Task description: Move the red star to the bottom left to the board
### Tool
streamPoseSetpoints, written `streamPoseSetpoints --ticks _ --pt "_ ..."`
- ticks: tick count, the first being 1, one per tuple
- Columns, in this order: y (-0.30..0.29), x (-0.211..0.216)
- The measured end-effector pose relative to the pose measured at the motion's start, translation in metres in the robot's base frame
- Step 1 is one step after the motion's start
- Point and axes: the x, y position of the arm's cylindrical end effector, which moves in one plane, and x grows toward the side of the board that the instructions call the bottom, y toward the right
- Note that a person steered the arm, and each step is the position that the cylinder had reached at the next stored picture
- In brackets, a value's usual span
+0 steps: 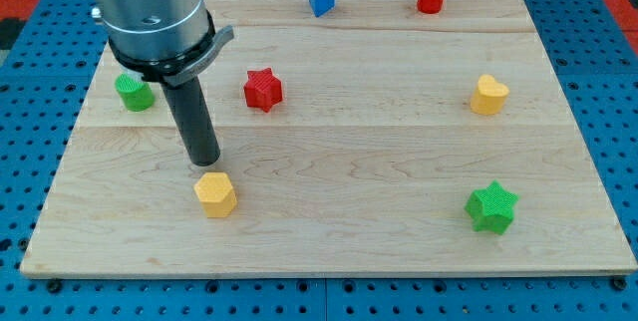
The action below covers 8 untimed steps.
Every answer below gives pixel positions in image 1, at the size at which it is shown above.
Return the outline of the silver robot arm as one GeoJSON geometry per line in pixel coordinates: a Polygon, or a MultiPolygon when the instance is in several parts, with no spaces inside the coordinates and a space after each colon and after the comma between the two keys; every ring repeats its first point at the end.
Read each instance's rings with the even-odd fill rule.
{"type": "Polygon", "coordinates": [[[95,0],[92,17],[114,56],[149,82],[176,88],[198,76],[234,37],[216,30],[204,0],[95,0]]]}

